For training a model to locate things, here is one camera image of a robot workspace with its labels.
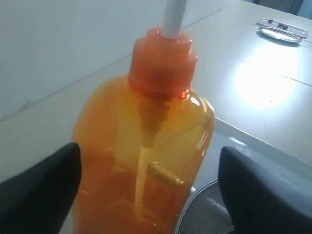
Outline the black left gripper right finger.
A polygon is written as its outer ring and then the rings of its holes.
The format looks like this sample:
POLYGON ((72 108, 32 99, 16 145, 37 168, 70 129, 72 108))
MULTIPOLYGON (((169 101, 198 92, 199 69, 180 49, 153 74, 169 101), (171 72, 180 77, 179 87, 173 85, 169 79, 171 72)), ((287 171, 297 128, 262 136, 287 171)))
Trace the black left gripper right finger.
POLYGON ((218 183, 236 234, 310 234, 312 181, 265 168, 233 147, 221 149, 218 183))

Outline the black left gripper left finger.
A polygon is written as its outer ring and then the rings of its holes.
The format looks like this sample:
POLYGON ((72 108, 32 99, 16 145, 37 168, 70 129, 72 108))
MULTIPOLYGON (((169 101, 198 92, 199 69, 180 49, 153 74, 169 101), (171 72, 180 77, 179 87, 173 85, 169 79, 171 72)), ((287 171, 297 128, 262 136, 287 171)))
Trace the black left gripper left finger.
POLYGON ((80 147, 69 143, 0 184, 2 234, 58 234, 81 182, 80 147))

